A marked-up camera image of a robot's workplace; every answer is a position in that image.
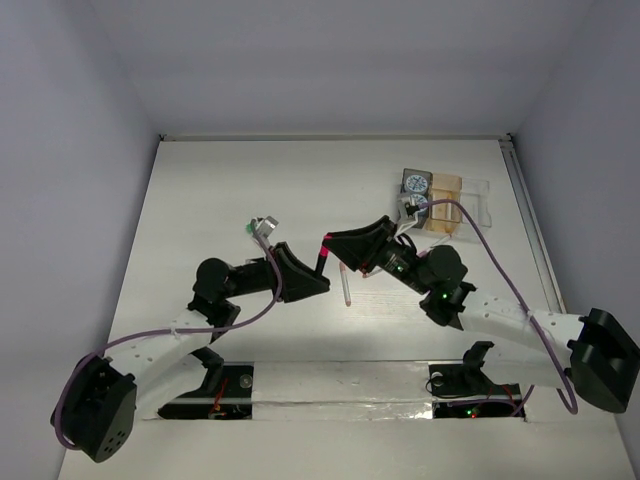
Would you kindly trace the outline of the black pink highlighter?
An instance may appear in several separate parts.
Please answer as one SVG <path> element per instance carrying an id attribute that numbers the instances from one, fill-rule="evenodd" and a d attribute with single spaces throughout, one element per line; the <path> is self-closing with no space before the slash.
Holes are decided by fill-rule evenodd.
<path id="1" fill-rule="evenodd" d="M 327 263 L 327 259 L 329 256 L 329 249 L 326 247 L 325 242 L 322 242 L 317 261 L 314 269 L 314 276 L 320 278 L 323 276 L 324 268 Z"/>

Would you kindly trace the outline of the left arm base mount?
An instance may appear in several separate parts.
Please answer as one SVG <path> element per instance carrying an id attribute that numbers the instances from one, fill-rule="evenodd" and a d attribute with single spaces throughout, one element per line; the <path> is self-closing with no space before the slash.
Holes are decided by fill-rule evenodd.
<path id="1" fill-rule="evenodd" d="M 254 364 L 230 363 L 210 348 L 192 354 L 205 368 L 201 385 L 162 406 L 164 420 L 250 420 Z"/>

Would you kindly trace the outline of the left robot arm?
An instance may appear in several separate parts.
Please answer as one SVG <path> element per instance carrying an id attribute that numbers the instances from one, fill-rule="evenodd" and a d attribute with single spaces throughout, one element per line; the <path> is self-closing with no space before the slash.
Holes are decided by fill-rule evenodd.
<path id="1" fill-rule="evenodd" d="M 51 414 L 65 449 L 96 463 L 109 459 L 147 411 L 190 390 L 218 392 L 224 361 L 210 348 L 216 340 L 260 321 L 279 303 L 329 291 L 326 248 L 309 267 L 284 242 L 258 245 L 262 257 L 244 265 L 203 261 L 192 300 L 169 325 L 112 340 L 78 361 Z"/>

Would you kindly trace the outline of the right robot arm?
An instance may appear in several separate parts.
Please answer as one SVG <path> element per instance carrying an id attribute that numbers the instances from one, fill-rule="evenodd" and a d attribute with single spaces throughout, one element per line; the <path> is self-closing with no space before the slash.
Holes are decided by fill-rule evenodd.
<path id="1" fill-rule="evenodd" d="M 610 413 L 626 411 L 639 375 L 639 347 L 616 318 L 532 310 L 481 294 L 465 281 L 466 266 L 450 245 L 417 253 L 397 240 L 388 217 L 356 230 L 327 234 L 323 247 L 353 271 L 376 268 L 423 295 L 421 309 L 443 327 L 479 332 L 545 354 L 553 378 L 570 396 Z"/>

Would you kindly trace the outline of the blue white round jar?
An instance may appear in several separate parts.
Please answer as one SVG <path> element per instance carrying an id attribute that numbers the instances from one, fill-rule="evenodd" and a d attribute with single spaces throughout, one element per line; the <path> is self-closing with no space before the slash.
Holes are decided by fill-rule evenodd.
<path id="1" fill-rule="evenodd" d="M 415 194 L 425 194 L 428 191 L 429 180 L 420 174 L 409 174 L 404 179 L 404 187 L 407 191 Z"/>

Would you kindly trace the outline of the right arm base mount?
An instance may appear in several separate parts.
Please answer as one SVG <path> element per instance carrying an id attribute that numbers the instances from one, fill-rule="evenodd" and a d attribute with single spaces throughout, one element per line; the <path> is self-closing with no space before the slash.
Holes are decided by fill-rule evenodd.
<path id="1" fill-rule="evenodd" d="M 481 370 L 493 347 L 490 341 L 479 341 L 460 361 L 429 365 L 425 389 L 434 419 L 526 419 L 520 386 L 494 383 Z"/>

